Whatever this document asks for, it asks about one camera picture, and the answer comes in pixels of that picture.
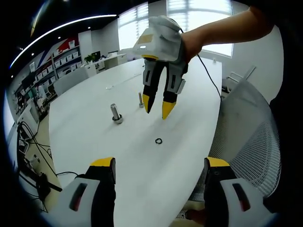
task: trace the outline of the mesh backrest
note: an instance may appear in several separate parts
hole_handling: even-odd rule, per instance
[[[275,190],[281,168],[277,128],[268,103],[248,81],[222,101],[209,156],[229,162],[265,197]]]

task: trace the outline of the metal bolt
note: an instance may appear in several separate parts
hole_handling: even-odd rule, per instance
[[[112,105],[110,105],[110,109],[113,112],[113,121],[116,124],[121,124],[123,122],[123,117],[121,114],[118,113],[118,109],[117,106],[113,103]]]
[[[141,92],[139,92],[139,107],[140,108],[143,108],[144,105],[143,105],[143,101],[142,101],[142,95],[141,95]]]
[[[119,120],[120,119],[120,114],[118,113],[117,106],[113,103],[112,105],[110,105],[110,109],[113,112],[114,119],[115,120]]]

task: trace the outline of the green plant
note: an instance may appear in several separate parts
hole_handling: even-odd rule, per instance
[[[84,58],[84,61],[86,61],[86,63],[89,63],[90,61],[94,61],[94,59],[95,59],[95,56],[92,54],[89,54]]]

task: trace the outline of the human hand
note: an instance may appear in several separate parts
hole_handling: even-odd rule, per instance
[[[185,45],[185,61],[189,63],[202,49],[203,39],[196,29],[181,34]]]

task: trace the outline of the floor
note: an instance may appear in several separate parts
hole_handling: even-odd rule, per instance
[[[37,142],[40,144],[48,145],[48,146],[50,145],[49,135],[48,135],[48,115],[39,123],[38,133],[36,134],[35,138]],[[42,151],[42,154],[44,155],[45,159],[47,160],[51,168],[56,172],[56,170],[54,169],[52,159],[43,149],[40,148],[40,150]],[[50,183],[58,187],[61,187],[57,176],[55,176],[54,173],[51,171],[50,167],[47,165],[46,161],[42,157],[36,145],[30,144],[28,151],[26,153],[26,158],[31,159],[33,155],[37,155],[37,157],[40,159],[40,164],[37,165],[35,171],[37,173],[41,173],[41,172],[45,173]],[[59,197],[59,192],[54,189],[51,189],[51,192],[45,199],[45,206],[47,210],[51,210],[51,208],[56,204],[58,197]]]
[[[38,143],[43,145],[50,145],[49,142],[49,131],[48,131],[48,115],[39,123],[38,133],[36,134],[36,140]],[[49,157],[49,155],[41,150],[45,159],[50,164],[51,168],[56,172],[54,169],[53,161]],[[60,187],[60,183],[58,178],[53,174],[49,166],[47,165],[46,161],[41,156],[40,152],[38,151],[37,147],[34,144],[29,146],[27,151],[26,157],[30,158],[34,154],[38,156],[40,159],[40,164],[37,166],[36,171],[43,172],[47,175],[48,181]],[[51,189],[50,194],[45,199],[45,206],[48,211],[52,209],[52,207],[57,203],[59,197],[59,192]],[[204,204],[200,202],[193,202],[188,201],[184,205],[184,209],[194,209],[194,210],[201,210],[204,208]],[[184,220],[184,219],[175,219],[169,227],[201,227],[202,225],[196,224],[191,220]]]

